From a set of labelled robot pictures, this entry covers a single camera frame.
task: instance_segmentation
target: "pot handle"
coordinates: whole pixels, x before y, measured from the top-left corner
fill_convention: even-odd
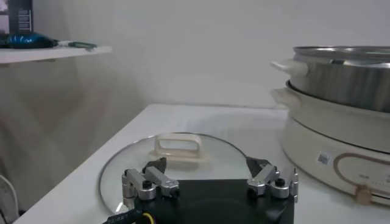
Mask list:
[[[299,96],[289,91],[288,88],[273,89],[271,96],[277,103],[286,105],[290,110],[300,108]]]
[[[309,68],[305,62],[286,59],[280,62],[273,61],[271,66],[291,76],[305,76]]]

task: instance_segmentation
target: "label sticker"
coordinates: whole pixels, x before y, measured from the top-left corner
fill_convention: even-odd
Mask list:
[[[317,162],[321,165],[327,166],[330,163],[330,155],[325,152],[319,152]]]

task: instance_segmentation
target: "lid handle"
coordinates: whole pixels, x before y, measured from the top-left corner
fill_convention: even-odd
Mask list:
[[[207,160],[198,135],[184,133],[161,134],[155,138],[152,159],[165,157],[168,161],[204,162]]]

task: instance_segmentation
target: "black box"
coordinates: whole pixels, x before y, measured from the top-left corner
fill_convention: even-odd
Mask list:
[[[0,33],[31,31],[32,0],[0,0]]]

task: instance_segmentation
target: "screw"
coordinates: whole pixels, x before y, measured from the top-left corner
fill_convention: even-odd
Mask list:
[[[276,179],[275,180],[275,185],[277,186],[277,187],[283,187],[284,185],[285,185],[285,181],[284,181],[284,179],[282,179],[282,178],[278,178],[278,179]]]
[[[152,182],[150,182],[149,180],[144,180],[142,182],[142,188],[143,189],[150,189],[150,188],[152,188]]]

